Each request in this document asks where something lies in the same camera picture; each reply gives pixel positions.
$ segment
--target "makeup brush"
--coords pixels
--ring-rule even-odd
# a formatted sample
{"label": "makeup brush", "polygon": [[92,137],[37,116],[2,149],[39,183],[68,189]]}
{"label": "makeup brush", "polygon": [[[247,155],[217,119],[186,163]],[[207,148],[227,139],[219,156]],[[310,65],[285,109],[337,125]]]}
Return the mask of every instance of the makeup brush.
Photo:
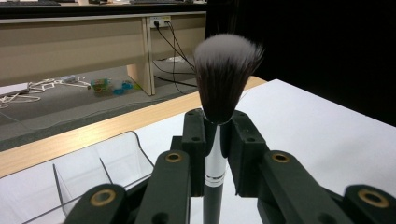
{"label": "makeup brush", "polygon": [[227,124],[248,78],[262,61],[263,49],[239,35],[214,35],[194,52],[196,81],[209,145],[205,157],[204,224],[219,223],[226,157],[221,127]]}

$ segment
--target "gray floor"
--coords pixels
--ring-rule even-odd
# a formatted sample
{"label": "gray floor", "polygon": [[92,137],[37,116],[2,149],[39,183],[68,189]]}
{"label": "gray floor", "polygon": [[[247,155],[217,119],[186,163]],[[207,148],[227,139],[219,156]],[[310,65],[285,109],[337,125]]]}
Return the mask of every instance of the gray floor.
{"label": "gray floor", "polygon": [[0,151],[197,91],[193,87],[196,84],[195,76],[188,63],[175,63],[174,75],[172,62],[156,61],[155,64],[158,66],[154,66],[156,94],[152,96],[139,90],[128,77],[125,66],[75,74],[76,77],[84,77],[82,80],[88,83],[107,77],[131,81],[134,88],[123,95],[111,91],[95,93],[93,89],[65,85],[55,85],[44,92],[26,94],[40,97],[40,100],[13,103],[0,109]]}

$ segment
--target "brush handle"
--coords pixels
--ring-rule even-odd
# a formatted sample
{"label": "brush handle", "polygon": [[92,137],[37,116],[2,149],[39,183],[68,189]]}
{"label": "brush handle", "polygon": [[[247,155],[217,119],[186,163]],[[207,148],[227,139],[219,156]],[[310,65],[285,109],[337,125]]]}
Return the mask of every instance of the brush handle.
{"label": "brush handle", "polygon": [[221,153],[220,126],[216,127],[213,147],[205,158],[204,224],[218,224],[222,185],[227,159]]}

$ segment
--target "black bristles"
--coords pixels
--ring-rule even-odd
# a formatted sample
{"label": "black bristles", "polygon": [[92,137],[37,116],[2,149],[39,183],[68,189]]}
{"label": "black bristles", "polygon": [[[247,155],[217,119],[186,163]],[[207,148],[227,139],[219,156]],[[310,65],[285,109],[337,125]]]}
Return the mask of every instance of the black bristles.
{"label": "black bristles", "polygon": [[262,61],[263,50],[239,35],[214,35],[194,52],[196,80],[205,117],[227,122],[248,78]]}

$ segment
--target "electrical socket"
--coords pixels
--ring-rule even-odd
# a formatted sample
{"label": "electrical socket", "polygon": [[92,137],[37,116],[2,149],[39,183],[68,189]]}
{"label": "electrical socket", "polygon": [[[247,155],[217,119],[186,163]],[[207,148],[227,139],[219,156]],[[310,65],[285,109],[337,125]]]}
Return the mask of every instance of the electrical socket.
{"label": "electrical socket", "polygon": [[166,21],[171,21],[171,16],[157,16],[149,18],[149,27],[156,28],[154,22],[157,21],[160,24],[160,27],[167,27]]}

